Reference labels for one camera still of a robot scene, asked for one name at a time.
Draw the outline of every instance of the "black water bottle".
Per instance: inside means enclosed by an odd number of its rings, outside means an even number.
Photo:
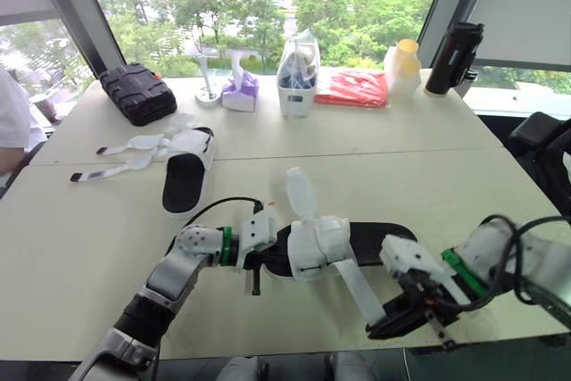
[[[426,91],[444,95],[459,85],[476,58],[476,49],[484,38],[484,24],[457,22],[448,28],[440,43]]]

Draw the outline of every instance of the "white table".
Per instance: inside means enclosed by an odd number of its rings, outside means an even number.
[[[501,148],[215,161],[208,200],[251,195],[274,201],[285,225],[294,219],[285,191],[285,172],[293,166],[311,177],[319,214],[401,223],[436,256],[465,240],[488,214],[521,222],[555,213]],[[98,182],[69,182],[71,173],[89,167],[95,166],[30,166],[0,200],[2,360],[84,358],[183,224],[161,210],[164,164]],[[237,227],[251,208],[229,203],[201,221]],[[564,225],[536,232],[552,240],[571,238]],[[382,301],[400,292],[382,267],[365,273]],[[369,341],[339,278],[296,283],[262,274],[261,291],[259,297],[247,295],[244,275],[230,268],[205,269],[163,340],[163,356],[437,344],[429,327]],[[465,343],[565,329],[542,309],[506,294],[462,315],[450,331]]]
[[[428,72],[423,70],[424,80]],[[212,128],[219,160],[501,147],[453,91],[433,98],[420,86],[414,96],[395,97],[385,109],[316,104],[308,118],[286,120],[279,110],[275,77],[259,77],[255,113],[204,109],[196,104],[193,90],[202,79],[165,80],[177,97],[178,111],[191,112],[199,125]],[[109,158],[95,151],[124,145],[136,135],[160,133],[168,120],[133,127],[94,82],[32,164],[123,162],[130,155]]]

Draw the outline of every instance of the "window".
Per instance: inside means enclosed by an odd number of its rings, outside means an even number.
[[[478,79],[464,97],[477,114],[527,117],[544,112],[560,120],[571,115],[571,73],[479,66]]]
[[[93,82],[94,76],[60,20],[33,21],[0,27],[0,63],[28,92],[40,124],[66,116]],[[45,110],[44,100],[55,108]]]
[[[475,87],[534,90],[538,95],[571,95],[571,73],[483,66]]]
[[[381,67],[399,39],[416,38],[433,0],[99,0],[128,62],[165,77],[197,76],[194,55],[228,69],[275,73],[286,38],[310,27],[325,65]]]

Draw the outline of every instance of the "person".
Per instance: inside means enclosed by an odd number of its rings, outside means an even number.
[[[0,64],[0,187],[27,152],[46,141],[29,111],[28,93]]]

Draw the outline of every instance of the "white bottle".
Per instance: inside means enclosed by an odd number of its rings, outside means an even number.
[[[418,43],[412,39],[400,40],[386,53],[385,78],[389,97],[412,95],[420,85]]]

